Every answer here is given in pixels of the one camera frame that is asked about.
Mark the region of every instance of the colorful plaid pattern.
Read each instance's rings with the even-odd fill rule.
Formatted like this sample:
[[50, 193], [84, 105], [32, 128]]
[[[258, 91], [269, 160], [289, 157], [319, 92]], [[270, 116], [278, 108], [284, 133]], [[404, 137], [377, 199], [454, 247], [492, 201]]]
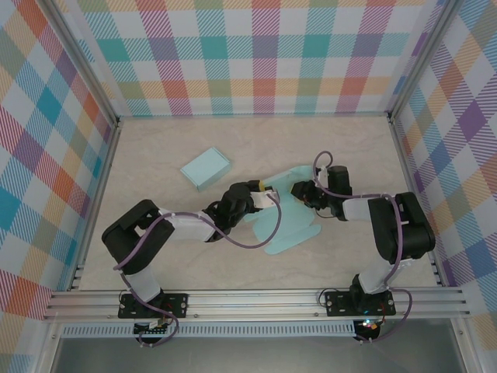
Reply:
[[398, 121], [451, 285], [497, 371], [497, 2], [466, 0]]
[[0, 11], [0, 371], [24, 372], [69, 275], [110, 125], [35, 0]]
[[418, 60], [419, 53], [424, 48], [428, 40], [428, 35], [429, 33], [431, 33], [433, 27], [435, 26], [436, 21], [438, 20], [439, 15], [442, 12], [443, 6], [446, 2], [447, 0], [437, 0], [435, 8], [433, 9], [432, 14], [429, 16], [428, 22], [426, 23], [421, 36], [419, 37], [415, 48], [412, 50], [411, 57], [409, 57], [408, 63], [405, 66], [404, 71], [402, 72], [402, 76], [395, 86], [394, 94], [391, 96], [390, 101], [388, 102], [388, 111], [391, 111], [393, 105], [395, 104], [395, 101], [397, 101], [398, 94], [404, 87], [405, 80], [407, 79], [409, 74], [411, 74], [411, 71]]
[[[103, 56], [103, 69], [92, 65], [107, 91], [102, 71], [115, 80], [114, 103], [122, 97], [130, 114], [154, 116], [384, 111], [394, 68], [429, 2], [77, 3], [86, 25], [68, 12], [66, 19], [91, 61]], [[88, 48], [84, 26], [98, 51]]]

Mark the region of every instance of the light blue sponge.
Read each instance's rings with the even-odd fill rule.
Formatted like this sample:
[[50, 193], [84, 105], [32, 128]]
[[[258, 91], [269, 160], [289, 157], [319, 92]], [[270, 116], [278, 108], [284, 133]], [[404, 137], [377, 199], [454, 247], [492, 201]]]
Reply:
[[[311, 225], [315, 213], [291, 195], [291, 187], [298, 181], [312, 179], [311, 166], [294, 167], [285, 173], [263, 180], [266, 187], [273, 187], [280, 195], [282, 211], [280, 229], [266, 246], [268, 254], [278, 254], [303, 241], [306, 241], [321, 231], [318, 224]], [[274, 207], [266, 208], [255, 214], [248, 214], [245, 221], [256, 220], [253, 229], [255, 237], [262, 242], [273, 232], [278, 219], [278, 210]]]
[[216, 148], [210, 148], [181, 169], [201, 192], [214, 184], [231, 169], [231, 163]]

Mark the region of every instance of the gray floor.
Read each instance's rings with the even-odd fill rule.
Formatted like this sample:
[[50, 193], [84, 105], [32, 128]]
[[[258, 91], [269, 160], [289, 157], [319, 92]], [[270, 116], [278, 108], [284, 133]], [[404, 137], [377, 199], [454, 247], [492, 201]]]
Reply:
[[62, 340], [55, 373], [458, 373], [449, 320], [412, 320], [394, 336], [360, 346], [352, 338], [176, 338], [153, 350], [132, 339]]
[[[215, 146], [232, 170], [198, 193], [179, 171]], [[125, 120], [96, 223], [82, 290], [122, 289], [113, 258], [100, 241], [103, 230], [144, 198], [172, 211], [198, 211], [239, 181], [265, 179], [310, 165], [321, 150], [347, 166], [354, 192], [407, 190], [384, 117], [232, 117]], [[281, 254], [239, 249], [224, 240], [168, 242], [153, 268], [169, 289], [346, 287], [375, 256], [370, 223], [322, 220], [321, 233]], [[256, 243], [252, 223], [231, 233]], [[434, 286], [425, 256], [399, 275], [400, 286]]]

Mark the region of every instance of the metal frame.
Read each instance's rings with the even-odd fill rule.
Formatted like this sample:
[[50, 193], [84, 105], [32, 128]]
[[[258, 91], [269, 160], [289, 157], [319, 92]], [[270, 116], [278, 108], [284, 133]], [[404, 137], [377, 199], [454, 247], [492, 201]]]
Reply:
[[[79, 286], [78, 280], [81, 279], [82, 269], [85, 264], [86, 256], [88, 255], [88, 250], [90, 247], [90, 242], [92, 241], [93, 231], [95, 230], [96, 219], [98, 218], [100, 205], [102, 204], [103, 194], [106, 189], [107, 180], [109, 179], [110, 169], [112, 168], [112, 162], [114, 160], [114, 155], [117, 150], [117, 143], [119, 142], [119, 137], [122, 131], [122, 124], [118, 122], [114, 125], [110, 133], [109, 149], [107, 150], [107, 156], [103, 163], [102, 173], [100, 174], [99, 183], [97, 184], [95, 196], [89, 207], [88, 222], [86, 223], [85, 231], [82, 236], [81, 244], [78, 247], [78, 252], [76, 260], [71, 265], [71, 270], [69, 273], [72, 274], [65, 284], [65, 288], [69, 291], [73, 286]], [[79, 274], [78, 280], [75, 283], [75, 278]]]
[[422, 47], [416, 63], [405, 80], [404, 86], [402, 87], [400, 93], [398, 94], [397, 100], [392, 107], [390, 114], [394, 119], [404, 109], [405, 105], [407, 105], [407, 102], [411, 98], [415, 87], [418, 85], [419, 80], [431, 62], [433, 55], [436, 53], [443, 37], [447, 33], [452, 21], [459, 12], [459, 9], [463, 3], [464, 0], [447, 0], [447, 3], [440, 12], [435, 26], [429, 34], [425, 45]]
[[[401, 163], [402, 172], [404, 173], [405, 181], [408, 184], [408, 188], [410, 191], [416, 194], [419, 198], [419, 193], [417, 188], [415, 188], [414, 180], [412, 179], [411, 173], [409, 172], [409, 167], [407, 164], [407, 155], [403, 147], [400, 144], [400, 139], [397, 133], [397, 130], [394, 125], [394, 118], [392, 115], [388, 116], [388, 125], [390, 127], [390, 131], [395, 143], [395, 147], [397, 149], [398, 158]], [[436, 250], [433, 250], [429, 253], [430, 261], [434, 267], [434, 274], [437, 279], [437, 283], [439, 286], [449, 286], [449, 281], [442, 267], [442, 260], [438, 255]], [[485, 371], [489, 371], [485, 369], [481, 360], [478, 358], [477, 348], [474, 345], [473, 336], [476, 335], [474, 326], [469, 319], [462, 318], [452, 318], [450, 320], [452, 322], [452, 327], [454, 329], [454, 335], [456, 336], [457, 345], [459, 347], [459, 351], [461, 353], [461, 357], [463, 359], [464, 365], [467, 371], [471, 373], [484, 373]]]
[[[71, 325], [70, 323], [72, 322], [82, 323], [82, 325], [116, 326], [132, 325], [137, 321], [150, 322], [151, 320], [118, 319], [116, 315], [119, 307], [118, 291], [78, 290], [78, 282], [81, 278], [89, 243], [95, 228], [103, 192], [119, 140], [121, 126], [118, 125], [116, 114], [102, 86], [94, 76], [81, 48], [74, 37], [72, 37], [64, 21], [64, 17], [60, 14], [53, 0], [38, 0], [38, 2], [47, 18], [54, 25], [57, 35], [63, 40], [64, 47], [68, 50], [76, 67], [90, 85], [90, 89], [95, 95], [97, 102], [101, 107], [105, 108], [107, 115], [115, 123], [109, 143], [109, 152], [104, 162], [99, 185], [97, 186], [96, 196], [90, 207], [89, 223], [78, 251], [78, 259], [74, 264], [74, 276], [67, 283], [68, 292], [54, 293], [47, 309], [46, 321], [48, 324], [46, 324], [47, 330], [42, 348], [43, 353], [40, 355], [40, 359], [33, 369], [33, 371], [46, 372], [51, 370], [54, 363], [58, 342], [60, 338], [64, 338], [65, 336], [64, 328], [67, 325]], [[433, 27], [433, 31], [429, 35], [429, 39], [422, 49], [415, 67], [388, 116], [392, 137], [399, 154], [405, 180], [411, 191], [415, 191], [415, 186], [408, 172], [405, 154], [398, 142], [393, 120], [407, 104], [422, 73], [430, 63], [445, 32], [448, 30], [463, 2], [463, 0], [447, 0], [444, 10]], [[378, 113], [369, 113], [369, 115], [378, 115]], [[468, 322], [468, 318], [471, 315], [468, 304], [464, 299], [464, 294], [460, 288], [445, 288], [441, 286], [447, 283], [447, 279], [444, 278], [443, 272], [438, 271], [440, 260], [436, 256], [430, 256], [430, 259], [439, 286], [433, 288], [409, 288], [414, 298], [414, 305], [409, 318], [451, 319], [454, 326], [454, 334], [467, 370], [471, 372], [483, 372], [471, 340], [471, 326]], [[329, 324], [361, 319], [356, 316], [327, 317], [326, 311], [317, 303], [317, 296], [320, 290], [205, 290], [176, 292], [187, 292], [189, 294], [188, 314], [186, 319], [182, 320], [183, 325], [217, 325], [220, 322], [231, 322], [234, 324], [264, 322], [267, 325], [275, 322], [289, 322], [292, 325], [309, 322], [311, 325], [318, 325], [324, 322]], [[389, 319], [400, 319], [407, 309], [407, 296], [403, 293], [394, 293], [394, 301], [398, 313]]]
[[[74, 322], [63, 325], [61, 338], [136, 338], [131, 322]], [[173, 328], [156, 331], [151, 336], [169, 336]], [[190, 322], [179, 324], [175, 338], [248, 338], [296, 336], [356, 336], [353, 321], [300, 322]]]
[[83, 77], [83, 80], [89, 87], [90, 92], [95, 97], [96, 102], [106, 113], [109, 120], [116, 124], [119, 121], [118, 116], [114, 111], [105, 91], [103, 90], [102, 85], [96, 78], [95, 73], [89, 65], [85, 53], [79, 46], [78, 41], [72, 35], [72, 32], [65, 22], [64, 16], [61, 14], [61, 11], [54, 4], [53, 0], [37, 0], [36, 2], [38, 3], [38, 6], [41, 8], [45, 17], [47, 17], [55, 33], [61, 40], [64, 49], [66, 50], [68, 56], [71, 58], [72, 63], [75, 65], [79, 74]]
[[[409, 288], [413, 306], [409, 318], [450, 319], [469, 317], [460, 288]], [[367, 316], [328, 317], [318, 304], [321, 289], [168, 291], [189, 294], [189, 322], [279, 322], [317, 320], [358, 320]], [[117, 318], [119, 291], [68, 291], [53, 294], [45, 319], [50, 322], [126, 322]], [[394, 293], [397, 315], [401, 319], [408, 307], [404, 293]], [[150, 322], [133, 319], [130, 322]]]

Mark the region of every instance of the blue towel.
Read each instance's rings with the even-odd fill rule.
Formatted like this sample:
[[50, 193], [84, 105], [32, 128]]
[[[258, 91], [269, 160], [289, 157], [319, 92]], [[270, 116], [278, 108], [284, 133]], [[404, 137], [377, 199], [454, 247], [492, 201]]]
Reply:
[[[263, 180], [266, 187], [278, 190], [283, 213], [280, 229], [265, 248], [269, 255], [281, 253], [314, 237], [321, 231], [320, 225], [311, 225], [315, 219], [315, 213], [290, 193], [291, 187], [296, 182], [310, 179], [312, 179], [312, 167], [298, 166]], [[278, 210], [273, 207], [245, 216], [245, 221], [255, 220], [253, 229], [255, 237], [260, 242], [269, 237], [274, 230], [277, 219]]]

